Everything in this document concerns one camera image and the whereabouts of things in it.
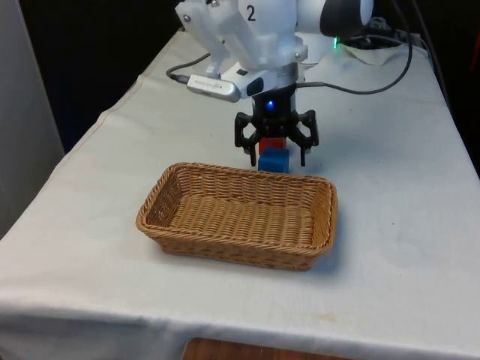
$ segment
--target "black cable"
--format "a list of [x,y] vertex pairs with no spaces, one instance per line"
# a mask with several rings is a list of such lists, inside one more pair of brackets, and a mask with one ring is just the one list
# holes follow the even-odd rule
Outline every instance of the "black cable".
[[181,70],[181,69],[189,68],[190,66],[197,65],[200,62],[202,62],[203,60],[207,59],[209,56],[210,56],[210,52],[207,52],[204,56],[200,56],[197,60],[193,60],[193,61],[187,62],[185,64],[180,64],[180,65],[176,65],[174,67],[171,67],[170,69],[168,69],[166,71],[165,74],[170,79],[175,80],[178,83],[186,84],[186,83],[188,83],[188,80],[190,79],[190,77],[188,75],[177,75],[174,72],[176,72],[178,70]]
[[447,107],[450,109],[450,100],[449,100],[449,93],[447,92],[445,78],[443,77],[442,67],[440,66],[440,60],[438,59],[437,52],[434,48],[434,42],[430,37],[430,33],[428,32],[427,24],[422,16],[422,12],[420,11],[419,4],[417,0],[412,0],[413,7],[415,8],[415,12],[417,13],[418,21],[420,22],[420,26],[422,31],[425,35],[425,40],[427,41],[428,47],[430,48],[431,56],[433,63],[435,64],[436,73],[438,74],[438,79],[440,81],[440,86],[442,88],[443,97],[445,98],[445,102],[447,103]]
[[349,88],[342,88],[341,86],[333,85],[333,84],[328,84],[327,82],[303,82],[297,85],[297,88],[330,88],[330,89],[335,89],[341,92],[347,92],[349,94],[354,94],[354,95],[373,95],[373,94],[378,94],[380,92],[384,92],[386,90],[389,90],[393,88],[395,85],[397,85],[407,74],[408,70],[410,69],[410,65],[412,64],[412,59],[413,59],[413,41],[412,41],[412,33],[410,32],[410,26],[407,22],[407,19],[404,16],[403,11],[400,9],[398,6],[398,3],[396,0],[390,0],[393,7],[397,11],[398,16],[400,17],[401,22],[403,23],[403,27],[406,30],[406,34],[408,37],[408,59],[406,61],[405,68],[403,69],[402,73],[400,76],[392,83],[390,83],[387,86],[384,86],[383,88],[379,88],[377,90],[370,90],[370,91],[357,91],[357,90],[351,90]]

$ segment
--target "red block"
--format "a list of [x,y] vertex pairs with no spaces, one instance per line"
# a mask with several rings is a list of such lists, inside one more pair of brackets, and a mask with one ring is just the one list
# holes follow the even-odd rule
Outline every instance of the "red block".
[[285,149],[287,146],[287,139],[277,138],[277,139],[262,139],[259,144],[259,155],[263,153],[265,148],[278,148]]

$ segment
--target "blue light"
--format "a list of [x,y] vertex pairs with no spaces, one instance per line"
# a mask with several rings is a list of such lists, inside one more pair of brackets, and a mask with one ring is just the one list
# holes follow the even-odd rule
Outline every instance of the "blue light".
[[266,105],[268,111],[273,111],[275,109],[275,103],[273,101],[269,101]]

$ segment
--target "basket rim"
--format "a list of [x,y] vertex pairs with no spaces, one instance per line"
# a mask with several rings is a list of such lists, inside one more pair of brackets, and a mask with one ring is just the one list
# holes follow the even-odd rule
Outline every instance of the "basket rim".
[[193,231],[188,229],[178,229],[172,227],[165,227],[165,226],[157,226],[152,225],[147,222],[147,216],[152,210],[152,207],[155,203],[155,199],[157,199],[158,194],[163,189],[164,185],[170,180],[170,178],[179,170],[181,169],[197,169],[198,167],[202,167],[203,169],[213,170],[222,173],[234,173],[236,175],[248,175],[248,176],[256,176],[265,179],[275,179],[290,181],[292,179],[301,179],[304,182],[312,182],[315,184],[323,184],[328,185],[330,189],[330,197],[329,197],[329,204],[330,204],[330,218],[328,219],[328,236],[324,239],[324,241],[318,245],[282,245],[278,243],[270,243],[270,242],[258,242],[258,241],[251,241],[244,238],[232,237],[232,236],[224,236],[224,235],[215,235],[215,234],[208,234],[208,238],[198,238],[196,241],[202,242],[204,244],[228,244],[228,245],[247,245],[250,248],[256,248],[258,250],[270,250],[270,251],[279,251],[283,254],[298,254],[302,255],[303,257],[318,257],[321,253],[326,252],[330,249],[333,245],[332,235],[335,231],[332,231],[332,223],[333,217],[337,211],[338,206],[338,198],[337,198],[337,191],[334,184],[332,184],[329,180],[322,177],[316,177],[311,175],[290,175],[290,174],[277,174],[273,172],[254,172],[252,170],[246,169],[236,169],[227,166],[220,166],[220,165],[207,165],[203,163],[175,163],[169,166],[160,179],[157,181],[156,185],[151,189],[150,193],[148,194],[147,199],[145,200],[144,204],[140,208],[138,215],[136,216],[136,227],[141,232],[145,233],[149,237],[168,237],[170,239],[175,240],[182,240],[183,236],[201,236],[205,235],[205,232],[202,231]]

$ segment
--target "number 2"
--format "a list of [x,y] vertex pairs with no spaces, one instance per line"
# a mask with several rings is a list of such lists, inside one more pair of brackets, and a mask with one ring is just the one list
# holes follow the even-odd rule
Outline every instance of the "number 2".
[[255,14],[255,7],[253,5],[248,5],[247,10],[250,10],[250,16],[248,17],[248,21],[257,21],[257,19],[254,19],[254,14]]

